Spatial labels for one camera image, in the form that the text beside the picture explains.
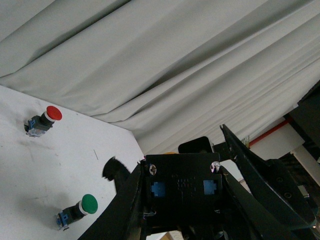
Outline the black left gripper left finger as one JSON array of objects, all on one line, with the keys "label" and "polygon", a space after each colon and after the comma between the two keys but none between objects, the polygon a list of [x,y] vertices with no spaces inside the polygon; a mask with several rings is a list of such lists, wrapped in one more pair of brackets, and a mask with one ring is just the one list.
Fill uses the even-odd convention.
[{"label": "black left gripper left finger", "polygon": [[116,196],[80,240],[141,240],[142,168],[137,165]]}]

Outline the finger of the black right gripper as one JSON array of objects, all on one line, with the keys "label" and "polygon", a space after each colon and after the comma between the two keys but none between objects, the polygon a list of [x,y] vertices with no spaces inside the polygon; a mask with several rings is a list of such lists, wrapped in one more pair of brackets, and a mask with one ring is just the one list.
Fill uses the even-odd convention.
[{"label": "finger of the black right gripper", "polygon": [[291,230],[312,227],[316,216],[282,161],[262,159],[247,148],[225,124],[220,129],[231,159],[254,198]]},{"label": "finger of the black right gripper", "polygon": [[114,181],[116,194],[127,182],[131,173],[128,168],[120,162],[115,156],[111,157],[103,167],[101,177],[109,182]]}]

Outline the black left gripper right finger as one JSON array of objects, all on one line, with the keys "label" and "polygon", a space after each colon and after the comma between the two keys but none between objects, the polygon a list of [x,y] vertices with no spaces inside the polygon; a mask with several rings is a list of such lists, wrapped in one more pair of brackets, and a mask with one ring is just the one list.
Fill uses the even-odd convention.
[{"label": "black left gripper right finger", "polygon": [[296,240],[298,237],[270,214],[223,166],[219,172],[227,204],[244,221],[252,240]]}]

